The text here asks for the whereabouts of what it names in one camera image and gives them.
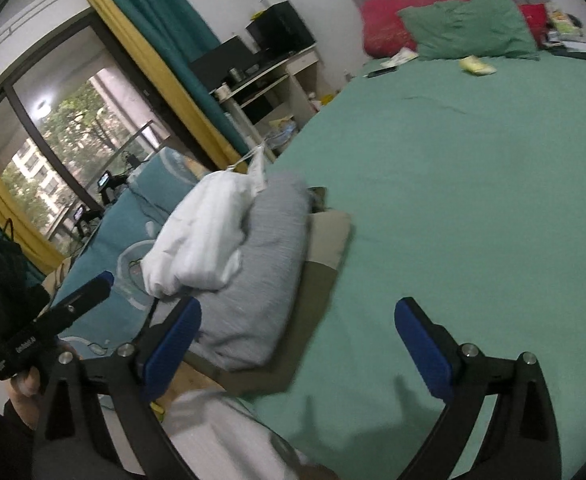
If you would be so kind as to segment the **person left hand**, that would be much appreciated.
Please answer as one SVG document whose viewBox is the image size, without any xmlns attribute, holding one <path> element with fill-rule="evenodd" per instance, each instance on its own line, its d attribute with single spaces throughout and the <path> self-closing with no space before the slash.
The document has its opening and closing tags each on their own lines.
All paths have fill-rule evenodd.
<svg viewBox="0 0 586 480">
<path fill-rule="evenodd" d="M 45 356 L 28 370 L 3 382 L 8 400 L 5 401 L 2 414 L 11 427 L 30 432 L 37 429 L 46 387 L 53 367 L 58 364 L 58 357 L 63 353 L 70 353 L 74 359 L 79 359 L 77 351 L 67 341 L 61 340 L 50 356 Z"/>
</svg>

